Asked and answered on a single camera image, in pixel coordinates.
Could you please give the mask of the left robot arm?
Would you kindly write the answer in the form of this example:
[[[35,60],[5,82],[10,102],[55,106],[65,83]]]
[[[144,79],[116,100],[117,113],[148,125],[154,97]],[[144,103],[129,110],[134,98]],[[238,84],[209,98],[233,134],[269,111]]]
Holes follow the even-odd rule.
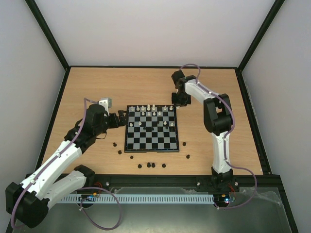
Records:
[[[59,176],[98,140],[99,135],[124,125],[121,110],[109,113],[107,107],[100,104],[86,107],[83,118],[68,131],[52,156],[22,182],[12,182],[6,187],[6,211],[11,214],[12,228],[18,228],[15,220],[34,228],[62,198],[81,188],[92,189],[95,173],[86,166],[77,166],[62,179]]]

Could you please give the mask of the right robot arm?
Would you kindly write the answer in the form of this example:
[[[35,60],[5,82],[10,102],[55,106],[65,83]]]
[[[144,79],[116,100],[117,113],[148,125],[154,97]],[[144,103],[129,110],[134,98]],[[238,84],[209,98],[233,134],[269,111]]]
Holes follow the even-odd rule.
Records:
[[[213,143],[210,185],[218,192],[226,190],[233,182],[233,169],[229,165],[229,138],[235,127],[229,96],[213,92],[197,77],[185,76],[181,70],[172,74],[172,80],[177,90],[172,93],[172,104],[187,106],[193,97],[203,105],[204,126],[211,133]]]

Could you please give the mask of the black silver chess board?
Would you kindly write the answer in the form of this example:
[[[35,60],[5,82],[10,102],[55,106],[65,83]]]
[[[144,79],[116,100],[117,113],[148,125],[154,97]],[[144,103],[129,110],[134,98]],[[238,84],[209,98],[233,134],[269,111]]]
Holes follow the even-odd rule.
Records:
[[[179,152],[176,107],[128,105],[124,151]]]

